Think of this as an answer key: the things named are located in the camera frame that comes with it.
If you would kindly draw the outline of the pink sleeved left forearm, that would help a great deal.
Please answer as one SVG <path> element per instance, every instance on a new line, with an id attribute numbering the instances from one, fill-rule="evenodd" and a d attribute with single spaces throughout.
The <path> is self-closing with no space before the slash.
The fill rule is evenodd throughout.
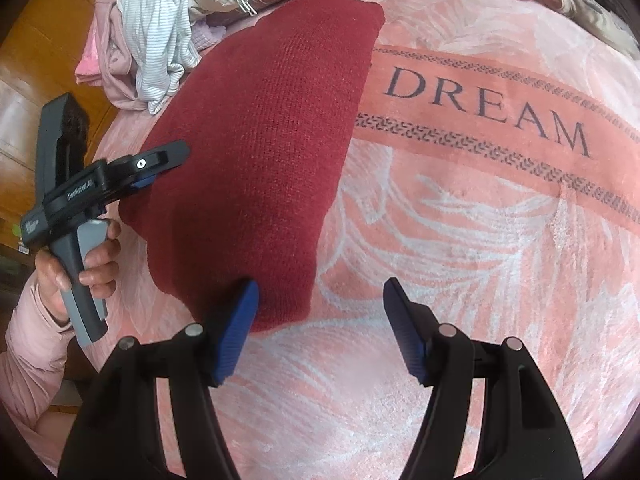
<path id="1" fill-rule="evenodd" d="M 1 353 L 1 403 L 16 429 L 54 474 L 64 444 L 37 431 L 37 422 L 60 390 L 67 348 L 75 336 L 70 323 L 60 325 L 39 296 L 31 276 L 6 329 Z"/>

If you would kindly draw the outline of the person's left hand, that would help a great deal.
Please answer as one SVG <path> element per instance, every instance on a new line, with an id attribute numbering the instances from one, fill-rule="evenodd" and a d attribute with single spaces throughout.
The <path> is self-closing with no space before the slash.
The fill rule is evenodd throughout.
<path id="1" fill-rule="evenodd" d="M 119 274 L 116 259 L 122 249 L 118 239 L 121 232 L 119 222 L 110 220 L 106 240 L 88 252 L 85 270 L 78 274 L 78 281 L 89 287 L 96 299 L 110 298 L 116 290 L 116 278 Z M 62 263 L 47 249 L 41 249 L 35 258 L 35 270 L 42 304 L 59 326 L 66 325 L 70 319 L 62 292 L 68 292 L 72 282 Z"/>

